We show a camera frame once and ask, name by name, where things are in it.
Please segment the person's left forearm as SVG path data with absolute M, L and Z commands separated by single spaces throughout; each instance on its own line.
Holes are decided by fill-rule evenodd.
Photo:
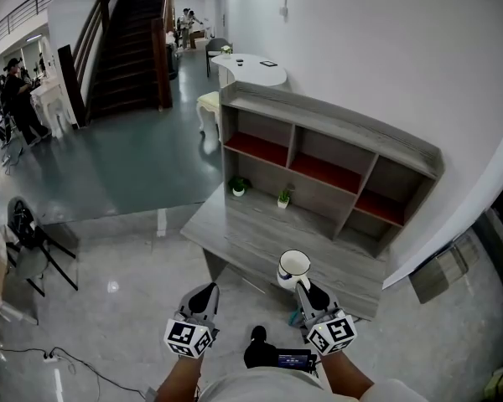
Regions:
M 157 390 L 155 402 L 194 402 L 204 356 L 182 357 Z

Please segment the person's right forearm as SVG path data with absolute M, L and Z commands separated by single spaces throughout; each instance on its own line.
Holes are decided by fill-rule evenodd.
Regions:
M 374 385 L 342 351 L 322 356 L 321 364 L 335 394 L 360 399 Z

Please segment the white ceramic mug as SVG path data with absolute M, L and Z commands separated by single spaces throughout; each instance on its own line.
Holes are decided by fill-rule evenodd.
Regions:
M 310 259 L 299 250 L 287 250 L 279 258 L 277 283 L 283 289 L 294 291 L 300 282 L 306 290 L 311 283 L 307 274 L 311 266 Z

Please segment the dark wooden staircase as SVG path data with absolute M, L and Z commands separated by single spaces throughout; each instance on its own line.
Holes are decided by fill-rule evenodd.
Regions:
M 74 45 L 58 50 L 72 126 L 173 105 L 166 14 L 170 0 L 95 0 Z

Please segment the white round table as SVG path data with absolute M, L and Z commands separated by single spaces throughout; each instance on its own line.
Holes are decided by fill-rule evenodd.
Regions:
M 243 64 L 238 65 L 237 59 L 243 59 Z M 259 64 L 263 60 L 267 59 L 253 54 L 231 54 L 229 59 L 218 55 L 211 61 L 218 66 L 220 88 L 235 81 L 267 87 L 284 84 L 287 80 L 285 69 L 280 65 L 269 68 Z

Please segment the small spiky potted plant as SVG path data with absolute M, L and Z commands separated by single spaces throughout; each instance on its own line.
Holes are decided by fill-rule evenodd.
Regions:
M 289 183 L 282 191 L 281 193 L 278 195 L 278 198 L 277 198 L 277 206 L 281 209 L 285 209 L 289 202 L 290 202 L 290 199 L 293 195 L 293 192 L 294 192 L 294 185 Z

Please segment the white vanity table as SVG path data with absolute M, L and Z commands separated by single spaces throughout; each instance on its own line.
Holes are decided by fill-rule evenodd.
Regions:
M 42 123 L 51 131 L 51 136 L 60 139 L 73 130 L 74 118 L 70 114 L 70 105 L 66 97 L 64 81 L 60 78 L 59 69 L 46 36 L 40 40 L 45 71 L 39 87 L 31 92 L 32 101 L 41 116 Z

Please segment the grey wooden desk with shelves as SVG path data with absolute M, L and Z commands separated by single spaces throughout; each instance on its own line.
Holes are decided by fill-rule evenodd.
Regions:
M 438 147 L 304 95 L 234 82 L 220 91 L 226 184 L 286 194 L 324 235 L 387 250 L 443 175 Z

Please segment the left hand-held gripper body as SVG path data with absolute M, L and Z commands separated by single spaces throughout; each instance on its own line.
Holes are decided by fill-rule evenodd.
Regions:
M 184 295 L 174 318 L 168 320 L 163 341 L 180 357 L 199 358 L 215 341 L 219 330 L 214 324 L 217 312 L 192 312 L 188 308 L 192 291 Z

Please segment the black trash bin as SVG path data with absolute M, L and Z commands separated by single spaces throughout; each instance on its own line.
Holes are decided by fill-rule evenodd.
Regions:
M 169 79 L 174 80 L 177 77 L 179 70 L 179 59 L 175 52 L 174 44 L 166 45 L 166 54 Z

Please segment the black metal railing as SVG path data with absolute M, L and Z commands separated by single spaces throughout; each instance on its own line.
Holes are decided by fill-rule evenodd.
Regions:
M 0 20 L 0 41 L 31 18 L 41 14 L 53 0 L 25 0 Z

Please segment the small round-leaf potted plant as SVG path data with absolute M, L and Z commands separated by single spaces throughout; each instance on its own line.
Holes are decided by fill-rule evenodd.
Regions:
M 229 181 L 228 187 L 234 196 L 241 197 L 251 187 L 251 182 L 247 178 L 234 176 Z

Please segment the person's black trousers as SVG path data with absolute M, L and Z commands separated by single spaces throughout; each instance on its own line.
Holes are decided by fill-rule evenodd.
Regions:
M 277 367 L 277 348 L 265 341 L 254 339 L 244 352 L 244 363 L 247 368 Z

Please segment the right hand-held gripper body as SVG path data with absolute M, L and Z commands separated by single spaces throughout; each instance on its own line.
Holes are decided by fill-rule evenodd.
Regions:
M 356 339 L 356 329 L 351 315 L 345 314 L 337 296 L 320 283 L 311 283 L 329 295 L 327 311 L 314 310 L 309 304 L 308 290 L 301 283 L 295 289 L 298 309 L 303 315 L 299 329 L 304 340 L 311 343 L 320 355 L 336 353 L 347 348 Z

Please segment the white stool with cream cushion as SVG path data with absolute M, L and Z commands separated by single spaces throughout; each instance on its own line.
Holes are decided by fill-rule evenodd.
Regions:
M 196 114 L 200 121 L 200 132 L 205 131 L 205 122 L 201 113 L 202 110 L 205 110 L 214 115 L 215 124 L 218 132 L 218 140 L 221 141 L 220 102 L 219 102 L 218 91 L 213 91 L 208 94 L 201 95 L 196 101 Z

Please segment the black folding chair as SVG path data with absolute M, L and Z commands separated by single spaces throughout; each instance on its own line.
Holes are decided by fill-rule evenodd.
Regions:
M 76 255 L 46 232 L 37 214 L 20 196 L 8 201 L 7 228 L 17 239 L 6 242 L 7 258 L 20 279 L 26 280 L 33 289 L 45 297 L 44 288 L 34 279 L 43 277 L 48 265 L 52 265 L 75 291 L 79 290 L 77 284 L 51 255 L 50 248 L 56 248 L 72 260 L 76 259 Z

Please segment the person's white shirt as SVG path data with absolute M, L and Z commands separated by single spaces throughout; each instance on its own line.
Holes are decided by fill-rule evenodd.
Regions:
M 428 402 L 403 382 L 373 384 L 359 397 L 334 394 L 316 377 L 290 369 L 250 368 L 210 384 L 198 402 Z

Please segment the black screen device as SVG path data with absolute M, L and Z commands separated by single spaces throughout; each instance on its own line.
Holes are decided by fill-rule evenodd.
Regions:
M 316 371 L 317 355 L 309 349 L 277 350 L 277 366 L 281 369 L 292 369 L 313 374 Z

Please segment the grey chair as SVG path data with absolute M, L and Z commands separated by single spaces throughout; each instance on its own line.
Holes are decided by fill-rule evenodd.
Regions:
M 233 49 L 233 44 L 223 38 L 212 38 L 205 46 L 205 62 L 206 62 L 206 75 L 210 77 L 210 61 L 218 55 L 221 55 L 221 47 L 230 45 Z

